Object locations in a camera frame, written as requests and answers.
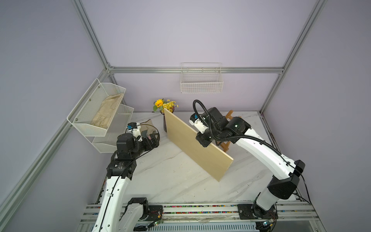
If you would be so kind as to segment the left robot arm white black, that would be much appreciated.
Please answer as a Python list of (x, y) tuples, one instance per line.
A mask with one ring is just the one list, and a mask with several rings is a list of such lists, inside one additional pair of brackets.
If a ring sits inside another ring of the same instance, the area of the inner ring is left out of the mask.
[(117, 150), (107, 167), (103, 200), (92, 229), (94, 232), (133, 232), (137, 222), (148, 217), (149, 205), (145, 197), (130, 199), (124, 213), (121, 210), (126, 189), (137, 167), (136, 160), (157, 148), (159, 141), (158, 132), (146, 137), (131, 132), (118, 136)]

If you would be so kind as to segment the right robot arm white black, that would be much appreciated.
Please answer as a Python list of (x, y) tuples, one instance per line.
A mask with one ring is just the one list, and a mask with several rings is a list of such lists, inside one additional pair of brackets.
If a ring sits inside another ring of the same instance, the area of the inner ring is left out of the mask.
[(268, 142), (240, 117), (228, 120), (215, 107), (203, 114), (194, 113), (189, 123), (198, 130), (196, 139), (203, 147), (215, 142), (231, 142), (251, 153), (273, 174), (267, 187), (251, 206), (255, 218), (268, 217), (278, 200), (287, 200), (297, 189), (305, 168), (301, 160), (292, 160)]

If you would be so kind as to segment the light plywood board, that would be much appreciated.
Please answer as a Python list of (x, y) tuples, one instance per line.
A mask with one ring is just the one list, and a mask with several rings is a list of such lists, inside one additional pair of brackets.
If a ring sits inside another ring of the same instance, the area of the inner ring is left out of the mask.
[(193, 128), (169, 110), (165, 110), (164, 113), (170, 141), (216, 181), (221, 181), (234, 159), (212, 143), (203, 147), (196, 140), (197, 133)]

